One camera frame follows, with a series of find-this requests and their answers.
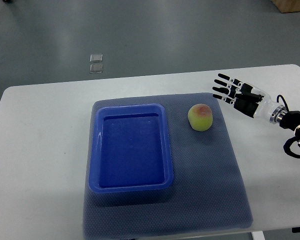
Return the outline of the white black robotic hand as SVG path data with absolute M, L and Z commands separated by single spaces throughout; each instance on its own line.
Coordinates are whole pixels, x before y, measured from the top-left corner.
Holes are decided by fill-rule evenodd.
M 212 96 L 250 118 L 276 124 L 280 121 L 278 117 L 288 112 L 284 105 L 272 101 L 269 94 L 249 83 L 222 73 L 218 74 L 214 82 L 219 86 L 212 88 L 215 91 Z

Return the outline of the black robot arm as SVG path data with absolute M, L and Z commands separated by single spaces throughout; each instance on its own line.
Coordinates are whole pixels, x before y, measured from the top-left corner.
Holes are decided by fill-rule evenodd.
M 282 111 L 276 121 L 281 128 L 292 130 L 297 143 L 300 145 L 300 111 Z

